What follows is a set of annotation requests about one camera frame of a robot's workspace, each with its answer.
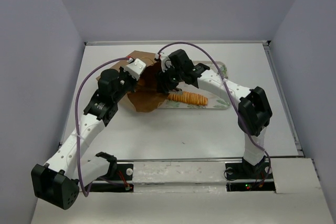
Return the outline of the brown paper bag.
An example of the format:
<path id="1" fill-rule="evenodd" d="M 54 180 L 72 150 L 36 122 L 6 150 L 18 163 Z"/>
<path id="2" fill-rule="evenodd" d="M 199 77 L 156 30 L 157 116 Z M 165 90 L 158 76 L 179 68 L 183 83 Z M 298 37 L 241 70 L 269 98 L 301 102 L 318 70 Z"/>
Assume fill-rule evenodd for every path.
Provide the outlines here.
<path id="1" fill-rule="evenodd" d="M 137 85 L 133 92 L 128 92 L 119 102 L 127 108 L 133 108 L 137 112 L 149 113 L 157 109 L 167 98 L 166 94 L 158 93 L 156 74 L 161 70 L 161 64 L 154 60 L 154 53 L 133 51 L 127 58 L 134 62 L 128 63 L 121 60 L 109 69 L 124 67 L 132 77 L 137 79 Z"/>

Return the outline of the fake ridged spiral bread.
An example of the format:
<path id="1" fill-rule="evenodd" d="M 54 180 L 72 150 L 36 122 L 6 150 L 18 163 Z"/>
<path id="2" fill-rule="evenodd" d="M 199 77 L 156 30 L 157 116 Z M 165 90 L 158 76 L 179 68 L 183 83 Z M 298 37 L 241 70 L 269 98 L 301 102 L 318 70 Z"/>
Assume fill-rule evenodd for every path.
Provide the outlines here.
<path id="1" fill-rule="evenodd" d="M 182 102 L 191 105 L 206 106 L 208 98 L 192 92 L 183 91 L 182 94 L 169 94 L 167 97 L 171 101 Z"/>

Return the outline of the metal kitchen tongs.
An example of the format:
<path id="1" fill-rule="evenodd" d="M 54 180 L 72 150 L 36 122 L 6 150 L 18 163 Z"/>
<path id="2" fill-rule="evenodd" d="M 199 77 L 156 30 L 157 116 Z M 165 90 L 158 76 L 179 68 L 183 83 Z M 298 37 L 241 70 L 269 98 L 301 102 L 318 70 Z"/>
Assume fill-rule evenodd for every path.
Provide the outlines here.
<path id="1" fill-rule="evenodd" d="M 171 94 L 171 95 L 182 95 L 183 91 L 180 88 L 175 88 L 173 90 L 170 90 L 169 94 Z"/>

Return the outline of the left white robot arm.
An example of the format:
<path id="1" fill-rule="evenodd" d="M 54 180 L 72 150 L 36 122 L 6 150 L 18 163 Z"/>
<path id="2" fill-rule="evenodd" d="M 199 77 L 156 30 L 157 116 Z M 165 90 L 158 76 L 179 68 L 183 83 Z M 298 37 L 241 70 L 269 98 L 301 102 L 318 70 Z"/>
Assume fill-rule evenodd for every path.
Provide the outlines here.
<path id="1" fill-rule="evenodd" d="M 106 69 L 98 79 L 98 88 L 92 95 L 83 114 L 78 113 L 78 103 L 83 86 L 75 98 L 75 129 L 58 151 L 43 165 L 31 170 L 34 194 L 63 210 L 69 209 L 79 193 L 88 196 L 97 178 L 111 179 L 117 171 L 117 158 L 105 152 L 96 154 L 87 164 L 81 158 L 93 140 L 109 124 L 118 111 L 119 101 L 135 90 L 146 63 L 125 57 L 126 65 L 120 69 Z"/>

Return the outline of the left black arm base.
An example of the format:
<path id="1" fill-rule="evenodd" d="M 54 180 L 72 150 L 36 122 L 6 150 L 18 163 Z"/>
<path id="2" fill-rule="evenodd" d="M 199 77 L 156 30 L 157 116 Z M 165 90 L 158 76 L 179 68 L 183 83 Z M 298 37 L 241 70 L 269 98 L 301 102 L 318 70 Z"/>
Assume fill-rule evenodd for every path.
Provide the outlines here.
<path id="1" fill-rule="evenodd" d="M 94 193 L 132 193 L 133 163 L 118 163 L 117 170 L 113 175 L 98 178 L 91 184 L 90 192 Z"/>

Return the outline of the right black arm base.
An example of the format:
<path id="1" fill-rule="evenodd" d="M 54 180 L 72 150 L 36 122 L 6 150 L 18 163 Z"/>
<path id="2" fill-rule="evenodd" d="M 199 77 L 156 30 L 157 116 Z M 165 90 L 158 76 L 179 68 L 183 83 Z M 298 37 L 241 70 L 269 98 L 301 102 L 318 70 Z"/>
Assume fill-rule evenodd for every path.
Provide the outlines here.
<path id="1" fill-rule="evenodd" d="M 272 172 L 268 175 L 268 162 L 262 164 L 261 171 L 247 174 L 240 162 L 226 163 L 223 172 L 228 192 L 276 191 Z"/>

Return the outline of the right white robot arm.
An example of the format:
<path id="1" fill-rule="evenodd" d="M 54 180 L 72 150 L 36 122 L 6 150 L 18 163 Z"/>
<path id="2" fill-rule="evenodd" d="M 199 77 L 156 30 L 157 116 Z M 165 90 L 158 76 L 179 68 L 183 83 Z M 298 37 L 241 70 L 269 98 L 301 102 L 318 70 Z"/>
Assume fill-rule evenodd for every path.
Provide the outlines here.
<path id="1" fill-rule="evenodd" d="M 241 171 L 248 178 L 258 175 L 266 159 L 265 133 L 272 117 L 264 89 L 240 86 L 224 78 L 219 70 L 214 71 L 203 63 L 194 64 L 182 49 L 168 56 L 156 54 L 155 61 L 161 64 L 156 74 L 158 92 L 175 91 L 178 84 L 184 82 L 231 102 L 238 113 L 239 128 L 245 135 Z"/>

